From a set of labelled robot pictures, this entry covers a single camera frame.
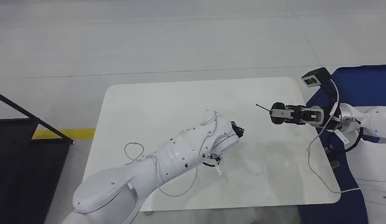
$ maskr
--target black panel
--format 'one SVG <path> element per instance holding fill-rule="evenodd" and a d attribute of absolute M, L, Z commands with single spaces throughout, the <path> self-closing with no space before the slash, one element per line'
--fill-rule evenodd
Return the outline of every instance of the black panel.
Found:
<path fill-rule="evenodd" d="M 44 223 L 70 145 L 65 139 L 30 141 L 1 207 L 0 223 Z"/>
<path fill-rule="evenodd" d="M 19 160 L 27 150 L 36 127 L 37 122 L 29 118 L 0 120 L 0 204 L 3 203 L 17 172 Z"/>

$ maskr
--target blue base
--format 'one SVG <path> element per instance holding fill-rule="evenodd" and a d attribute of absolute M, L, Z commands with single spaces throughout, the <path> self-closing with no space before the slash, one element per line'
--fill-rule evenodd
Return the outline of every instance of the blue base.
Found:
<path fill-rule="evenodd" d="M 337 84 L 342 103 L 351 106 L 386 106 L 386 65 L 339 68 L 332 74 Z M 319 89 L 307 102 L 307 107 L 328 106 L 327 95 Z M 321 136 L 323 147 L 330 133 Z M 377 142 L 377 138 L 366 138 Z M 334 149 L 343 150 L 343 143 L 334 136 L 331 141 Z M 356 188 L 349 170 L 345 154 L 329 154 L 340 166 L 333 169 L 341 190 Z M 298 211 L 303 224 L 368 224 L 367 212 L 362 192 L 352 191 L 341 194 L 337 203 L 324 205 L 300 205 Z"/>

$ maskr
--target table leg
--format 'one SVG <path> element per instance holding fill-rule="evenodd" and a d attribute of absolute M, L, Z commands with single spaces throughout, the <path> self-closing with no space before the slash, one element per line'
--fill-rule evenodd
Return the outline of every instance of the table leg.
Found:
<path fill-rule="evenodd" d="M 154 213 L 154 211 L 144 211 L 145 216 L 151 216 Z"/>

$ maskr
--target yellow floor marking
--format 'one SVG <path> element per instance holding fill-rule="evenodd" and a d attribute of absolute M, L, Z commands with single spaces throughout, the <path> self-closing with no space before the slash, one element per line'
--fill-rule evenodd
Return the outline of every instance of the yellow floor marking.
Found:
<path fill-rule="evenodd" d="M 95 129 L 59 129 L 59 132 L 64 133 L 66 136 L 74 140 L 81 139 L 93 139 L 95 134 Z M 60 138 L 55 133 L 52 133 L 50 130 L 46 129 L 37 129 L 35 131 L 32 139 L 50 139 L 50 138 Z"/>

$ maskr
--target white table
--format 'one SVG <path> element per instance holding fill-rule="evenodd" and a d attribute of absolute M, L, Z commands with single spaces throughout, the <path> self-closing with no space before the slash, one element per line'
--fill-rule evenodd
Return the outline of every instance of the white table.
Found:
<path fill-rule="evenodd" d="M 267 111 L 276 101 L 304 104 L 296 82 L 287 77 L 114 85 L 105 95 L 84 178 L 128 162 L 127 142 L 140 142 L 149 153 L 183 129 L 199 125 L 208 112 L 218 111 L 245 128 L 237 146 L 220 167 L 200 166 L 186 195 L 170 198 L 158 190 L 141 211 L 237 208 L 248 206 L 334 203 L 333 194 L 307 166 L 306 148 L 317 134 L 311 126 L 274 125 Z M 136 156 L 140 147 L 128 148 Z M 334 190 L 339 186 L 320 141 L 312 145 L 311 165 Z M 190 171 L 164 186 L 185 191 Z"/>

